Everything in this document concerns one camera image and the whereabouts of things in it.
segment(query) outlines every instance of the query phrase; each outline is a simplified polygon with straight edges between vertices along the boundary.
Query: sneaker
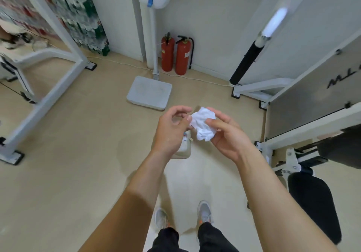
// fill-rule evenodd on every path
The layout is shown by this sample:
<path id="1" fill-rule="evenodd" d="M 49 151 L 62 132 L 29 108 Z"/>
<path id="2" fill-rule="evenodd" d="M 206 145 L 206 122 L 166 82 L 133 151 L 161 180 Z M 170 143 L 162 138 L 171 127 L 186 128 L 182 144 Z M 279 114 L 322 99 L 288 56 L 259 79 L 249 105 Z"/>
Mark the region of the sneaker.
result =
<path id="1" fill-rule="evenodd" d="M 32 43 L 33 36 L 29 33 L 12 34 L 10 40 L 1 39 L 1 41 L 4 42 L 6 49 L 13 50 L 25 43 Z"/>
<path id="2" fill-rule="evenodd" d="M 198 213 L 198 225 L 201 225 L 205 222 L 212 223 L 210 206 L 207 201 L 201 201 L 199 203 L 197 213 Z"/>
<path id="3" fill-rule="evenodd" d="M 159 230 L 170 227 L 168 215 L 162 208 L 158 208 L 154 213 L 154 222 Z"/>

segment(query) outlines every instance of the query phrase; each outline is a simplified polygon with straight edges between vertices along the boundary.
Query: blue clip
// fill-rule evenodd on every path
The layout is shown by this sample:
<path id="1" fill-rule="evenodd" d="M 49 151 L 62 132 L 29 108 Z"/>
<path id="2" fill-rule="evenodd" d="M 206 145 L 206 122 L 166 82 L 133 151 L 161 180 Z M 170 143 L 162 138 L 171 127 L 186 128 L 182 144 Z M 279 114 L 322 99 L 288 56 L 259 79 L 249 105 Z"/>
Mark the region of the blue clip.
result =
<path id="1" fill-rule="evenodd" d="M 148 7 L 151 7 L 153 5 L 153 0 L 148 0 Z"/>

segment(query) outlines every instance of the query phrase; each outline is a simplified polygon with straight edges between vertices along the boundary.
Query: white cable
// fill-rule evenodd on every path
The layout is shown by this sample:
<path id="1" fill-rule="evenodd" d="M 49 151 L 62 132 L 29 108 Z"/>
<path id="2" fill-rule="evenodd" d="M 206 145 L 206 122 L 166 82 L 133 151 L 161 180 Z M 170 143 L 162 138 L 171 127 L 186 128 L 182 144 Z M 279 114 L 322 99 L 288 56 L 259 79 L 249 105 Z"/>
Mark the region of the white cable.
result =
<path id="1" fill-rule="evenodd" d="M 148 70 L 153 72 L 153 70 L 148 69 L 148 68 L 144 68 L 144 67 L 137 67 L 131 64 L 127 64 L 127 63 L 120 63 L 118 61 L 114 61 L 114 60 L 110 60 L 110 59 L 104 59 L 104 58 L 100 58 L 100 57 L 87 57 L 87 58 L 97 58 L 97 59 L 101 59 L 101 60 L 106 60 L 106 61 L 111 61 L 120 65 L 128 65 L 134 68 L 138 68 L 138 69 L 144 69 L 144 70 Z M 185 76 L 181 76 L 181 75 L 170 75 L 169 73 L 165 73 L 165 72 L 160 72 L 162 74 L 168 75 L 168 76 L 172 76 L 172 77 L 181 77 L 181 78 L 185 78 L 185 79 L 190 79 L 190 80 L 197 80 L 197 81 L 201 81 L 201 82 L 205 82 L 205 83 L 210 83 L 210 84 L 214 84 L 214 85 L 219 85 L 219 86 L 223 86 L 223 87 L 231 87 L 230 85 L 222 85 L 222 84 L 218 84 L 218 83 L 214 83 L 214 82 L 210 82 L 210 81 L 205 81 L 205 80 L 201 80 L 201 79 L 196 79 L 196 78 L 190 78 L 190 77 L 185 77 Z"/>

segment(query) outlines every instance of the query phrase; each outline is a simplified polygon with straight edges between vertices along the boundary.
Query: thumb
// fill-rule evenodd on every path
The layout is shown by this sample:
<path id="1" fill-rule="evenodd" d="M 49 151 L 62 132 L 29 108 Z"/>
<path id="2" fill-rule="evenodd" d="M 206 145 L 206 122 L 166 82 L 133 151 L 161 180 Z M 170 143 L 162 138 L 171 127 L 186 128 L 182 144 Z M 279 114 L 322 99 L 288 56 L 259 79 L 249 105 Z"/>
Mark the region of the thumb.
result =
<path id="1" fill-rule="evenodd" d="M 214 129 L 220 129 L 222 131 L 227 131 L 229 129 L 229 125 L 221 120 L 208 118 L 205 120 L 205 123 Z"/>
<path id="2" fill-rule="evenodd" d="M 182 129 L 182 131 L 186 131 L 187 128 L 189 127 L 189 124 L 192 122 L 192 116 L 191 115 L 187 115 L 185 118 L 183 118 L 178 126 Z"/>

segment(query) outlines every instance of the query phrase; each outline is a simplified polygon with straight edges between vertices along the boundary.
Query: black pants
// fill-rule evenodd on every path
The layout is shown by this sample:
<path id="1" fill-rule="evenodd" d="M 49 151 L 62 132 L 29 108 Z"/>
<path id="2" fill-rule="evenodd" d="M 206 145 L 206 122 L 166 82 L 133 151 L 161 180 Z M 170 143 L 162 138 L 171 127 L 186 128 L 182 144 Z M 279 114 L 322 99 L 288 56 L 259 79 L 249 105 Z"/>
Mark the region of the black pants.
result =
<path id="1" fill-rule="evenodd" d="M 199 227 L 198 239 L 200 252 L 238 252 L 222 232 L 210 223 L 204 223 Z M 187 252 L 179 248 L 178 240 L 179 234 L 175 229 L 162 229 L 148 252 Z"/>

